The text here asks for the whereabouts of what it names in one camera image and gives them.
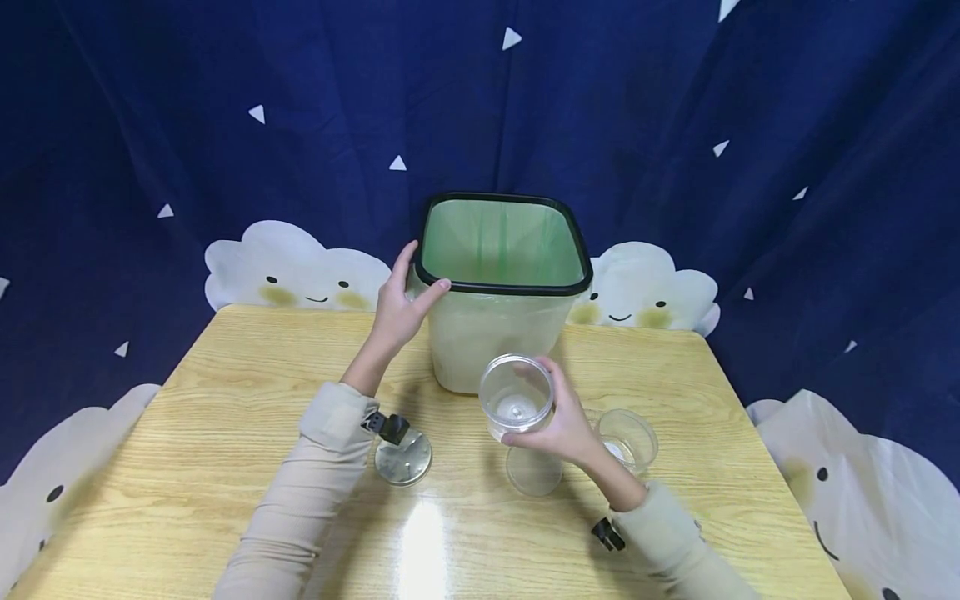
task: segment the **right hand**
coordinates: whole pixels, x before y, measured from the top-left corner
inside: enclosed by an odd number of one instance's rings
[[[550,423],[539,431],[508,433],[500,442],[520,448],[549,452],[582,467],[597,452],[603,452],[603,443],[590,427],[580,398],[566,380],[560,365],[545,356],[537,358],[553,379],[554,415]]]

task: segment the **long sleeve shirt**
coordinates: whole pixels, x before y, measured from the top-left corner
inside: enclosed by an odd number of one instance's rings
[[[343,383],[322,386],[300,421],[300,439],[280,466],[214,590],[215,600],[296,600],[330,527],[367,465],[373,434],[360,427],[373,398]],[[644,503],[613,514],[640,569],[670,600],[759,596],[700,538],[670,491],[649,484]]]

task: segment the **cloud mouth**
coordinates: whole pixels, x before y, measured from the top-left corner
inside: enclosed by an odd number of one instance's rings
[[[827,548],[827,545],[824,543],[824,539],[820,537],[820,524],[817,521],[813,521],[813,533],[817,534],[817,541],[820,542],[820,547],[824,549],[824,552],[827,553],[827,556],[839,563],[840,557],[830,552],[829,548]]]

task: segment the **black clip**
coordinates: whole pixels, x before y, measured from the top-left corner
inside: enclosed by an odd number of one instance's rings
[[[619,552],[627,547],[627,543],[620,537],[620,534],[616,533],[613,524],[606,517],[600,519],[600,522],[594,525],[590,532],[611,552],[613,550]]]
[[[383,413],[376,411],[364,419],[360,426],[379,435],[385,442],[400,445],[403,436],[407,435],[407,429],[410,429],[410,421],[400,415],[385,417]]]

